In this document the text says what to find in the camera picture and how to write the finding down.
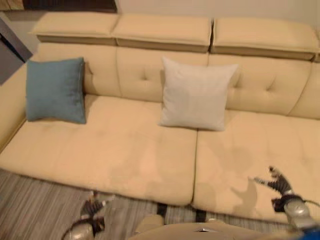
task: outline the striped rug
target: striped rug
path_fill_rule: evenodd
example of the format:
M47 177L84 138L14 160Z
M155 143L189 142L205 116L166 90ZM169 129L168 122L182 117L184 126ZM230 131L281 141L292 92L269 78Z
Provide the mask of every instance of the striped rug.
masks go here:
M20 176L0 169L0 240L60 240L65 230L80 216L89 190ZM108 195L100 194L100 199ZM100 215L105 231L97 240L126 240L144 216L156 214L157 204L122 196L109 203ZM285 224L207 213L227 224L264 233L287 228ZM168 206L166 224L191 223L196 211L188 207Z

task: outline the throw pillow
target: throw pillow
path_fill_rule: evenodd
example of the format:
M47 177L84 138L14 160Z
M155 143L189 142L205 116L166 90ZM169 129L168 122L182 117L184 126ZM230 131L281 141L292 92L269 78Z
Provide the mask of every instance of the throw pillow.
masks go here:
M26 118L55 118L86 123L82 57L62 61L27 62Z
M162 60L164 107L159 124L223 131L228 84L238 65L207 67Z

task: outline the sofa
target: sofa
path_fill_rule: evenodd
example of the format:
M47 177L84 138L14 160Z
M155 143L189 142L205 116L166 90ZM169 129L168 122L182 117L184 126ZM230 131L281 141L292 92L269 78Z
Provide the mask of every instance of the sofa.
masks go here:
M319 40L277 19L50 12L33 61L84 57L86 124L26 121L23 65L0 87L0 168L56 183L244 218L286 222L279 194L249 178L276 166L320 201ZM238 64L225 130L158 125L162 57ZM309 205L312 216L320 211Z

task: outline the beige wall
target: beige wall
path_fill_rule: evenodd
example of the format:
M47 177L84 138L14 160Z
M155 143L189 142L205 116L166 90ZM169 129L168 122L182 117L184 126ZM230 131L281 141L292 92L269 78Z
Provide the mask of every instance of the beige wall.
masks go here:
M208 17L278 18L320 30L320 0L116 0L120 12ZM0 17L31 52L38 39L28 32L43 12L0 12Z
M317 25L320 0L118 0L124 13L279 18Z
M0 18L11 28L24 45L32 53L35 53L39 40L28 32L31 31L43 14L44 12L37 11L0 12Z

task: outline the blue object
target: blue object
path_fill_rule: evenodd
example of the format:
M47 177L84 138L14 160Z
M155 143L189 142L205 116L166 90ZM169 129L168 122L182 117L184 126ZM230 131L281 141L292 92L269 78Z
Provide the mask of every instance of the blue object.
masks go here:
M299 240L320 240L320 231L307 233L305 236L300 238Z
M86 123L83 57L27 62L26 119L55 118Z

